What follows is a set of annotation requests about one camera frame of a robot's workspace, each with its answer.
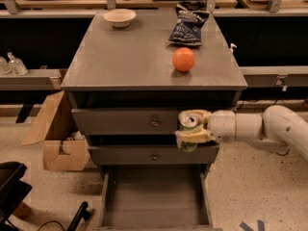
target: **box flap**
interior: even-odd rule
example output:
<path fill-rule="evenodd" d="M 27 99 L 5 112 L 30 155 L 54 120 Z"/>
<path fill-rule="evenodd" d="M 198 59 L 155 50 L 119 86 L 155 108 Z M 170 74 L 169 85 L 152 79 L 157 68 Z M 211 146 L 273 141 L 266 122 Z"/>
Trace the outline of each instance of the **box flap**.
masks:
<path fill-rule="evenodd" d="M 43 167 L 48 170 L 80 171 L 90 159 L 86 141 L 45 141 Z"/>
<path fill-rule="evenodd" d="M 22 145 L 63 140 L 76 130 L 69 101 L 64 91 L 60 91 L 46 97 Z"/>

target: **drawer front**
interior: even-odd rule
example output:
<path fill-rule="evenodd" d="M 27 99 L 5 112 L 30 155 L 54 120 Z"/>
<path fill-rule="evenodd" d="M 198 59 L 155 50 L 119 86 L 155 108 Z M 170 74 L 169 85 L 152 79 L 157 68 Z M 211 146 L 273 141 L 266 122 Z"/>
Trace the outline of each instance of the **drawer front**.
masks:
<path fill-rule="evenodd" d="M 78 129 L 85 135 L 174 134 L 177 110 L 73 109 Z"/>
<path fill-rule="evenodd" d="M 180 151 L 176 145 L 106 145 L 89 148 L 96 165 L 209 164 L 219 146 L 199 145 L 193 152 Z"/>

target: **white bottle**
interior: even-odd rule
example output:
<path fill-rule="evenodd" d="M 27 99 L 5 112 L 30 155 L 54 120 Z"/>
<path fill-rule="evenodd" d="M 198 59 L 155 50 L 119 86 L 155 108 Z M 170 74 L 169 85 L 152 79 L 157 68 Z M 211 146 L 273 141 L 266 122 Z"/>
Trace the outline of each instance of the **white bottle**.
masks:
<path fill-rule="evenodd" d="M 11 69 L 8 65 L 8 62 L 5 58 L 0 57 L 0 73 L 9 73 L 11 72 Z"/>
<path fill-rule="evenodd" d="M 24 63 L 20 59 L 16 58 L 12 54 L 12 52 L 8 53 L 8 57 L 10 59 L 9 67 L 12 70 L 13 74 L 25 75 L 28 72 L 27 67 L 24 65 Z"/>

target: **white bowl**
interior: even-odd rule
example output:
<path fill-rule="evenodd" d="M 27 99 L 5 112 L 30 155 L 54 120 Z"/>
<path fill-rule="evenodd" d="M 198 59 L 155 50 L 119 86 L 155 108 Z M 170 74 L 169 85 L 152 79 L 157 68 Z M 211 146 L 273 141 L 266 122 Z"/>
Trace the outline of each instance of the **white bowl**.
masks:
<path fill-rule="evenodd" d="M 109 21 L 114 27 L 127 27 L 132 19 L 136 17 L 136 13 L 127 9 L 114 9 L 103 13 L 104 18 Z"/>

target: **speckled floor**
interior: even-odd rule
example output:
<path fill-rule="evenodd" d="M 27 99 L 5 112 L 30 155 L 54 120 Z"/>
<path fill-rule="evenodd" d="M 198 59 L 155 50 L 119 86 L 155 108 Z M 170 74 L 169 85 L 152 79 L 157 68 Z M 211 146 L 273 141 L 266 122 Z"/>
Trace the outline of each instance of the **speckled floor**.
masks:
<path fill-rule="evenodd" d="M 37 231 L 50 220 L 66 229 L 87 201 L 92 217 L 81 221 L 77 230 L 96 230 L 102 190 L 99 173 L 44 170 L 41 143 L 21 146 L 32 120 L 29 116 L 25 123 L 16 124 L 13 116 L 0 117 L 0 162 L 24 163 L 28 169 L 23 180 L 33 186 L 24 200 L 32 214 L 25 220 L 11 216 L 10 221 L 24 231 Z M 279 156 L 244 142 L 223 144 L 206 186 L 214 226 L 223 231 L 242 231 L 242 222 L 256 231 L 258 219 L 266 231 L 308 230 L 308 163 L 292 149 Z M 61 229 L 49 224 L 43 230 Z"/>

